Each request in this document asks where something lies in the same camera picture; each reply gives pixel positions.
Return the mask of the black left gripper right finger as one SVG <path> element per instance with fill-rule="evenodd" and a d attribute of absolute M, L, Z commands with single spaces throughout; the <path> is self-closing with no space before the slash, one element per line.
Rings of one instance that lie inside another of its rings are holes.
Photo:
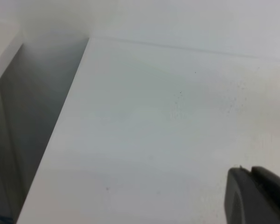
<path fill-rule="evenodd" d="M 260 183 L 265 185 L 274 185 L 280 187 L 280 177 L 264 167 L 252 167 L 251 173 L 253 177 Z"/>

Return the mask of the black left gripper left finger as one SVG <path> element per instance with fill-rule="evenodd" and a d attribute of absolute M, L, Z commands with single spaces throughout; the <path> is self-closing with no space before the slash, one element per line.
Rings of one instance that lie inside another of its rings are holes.
<path fill-rule="evenodd" d="M 280 224 L 280 187 L 258 182 L 245 168 L 231 168 L 224 211 L 228 224 Z"/>

